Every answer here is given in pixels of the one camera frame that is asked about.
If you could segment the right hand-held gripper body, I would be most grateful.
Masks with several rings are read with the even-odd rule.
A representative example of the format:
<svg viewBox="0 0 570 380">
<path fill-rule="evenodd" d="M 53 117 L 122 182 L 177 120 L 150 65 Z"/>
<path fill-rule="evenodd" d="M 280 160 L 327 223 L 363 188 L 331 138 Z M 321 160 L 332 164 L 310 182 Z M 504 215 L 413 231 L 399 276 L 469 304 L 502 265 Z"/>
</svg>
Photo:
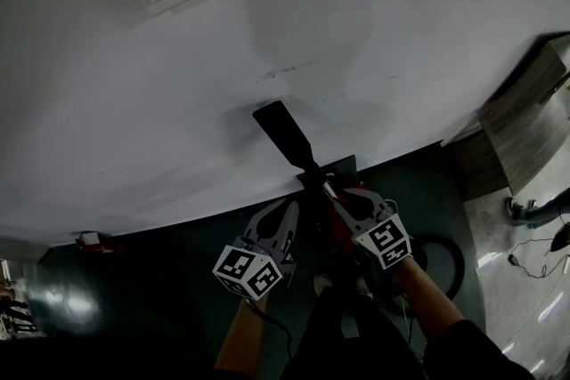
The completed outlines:
<svg viewBox="0 0 570 380">
<path fill-rule="evenodd" d="M 388 270 L 411 255 L 411 240 L 398 214 L 354 237 L 356 245 Z"/>
</svg>

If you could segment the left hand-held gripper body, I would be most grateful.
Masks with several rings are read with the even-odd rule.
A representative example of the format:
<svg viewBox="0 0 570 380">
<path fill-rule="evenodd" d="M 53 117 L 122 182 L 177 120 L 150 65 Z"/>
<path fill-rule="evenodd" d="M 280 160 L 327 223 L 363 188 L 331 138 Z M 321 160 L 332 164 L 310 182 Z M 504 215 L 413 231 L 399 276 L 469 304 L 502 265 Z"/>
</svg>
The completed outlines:
<svg viewBox="0 0 570 380">
<path fill-rule="evenodd" d="M 291 279 L 297 264 L 290 254 L 266 250 L 246 237 L 226 245 L 212 270 L 226 289 L 259 301 L 277 283 Z"/>
</svg>

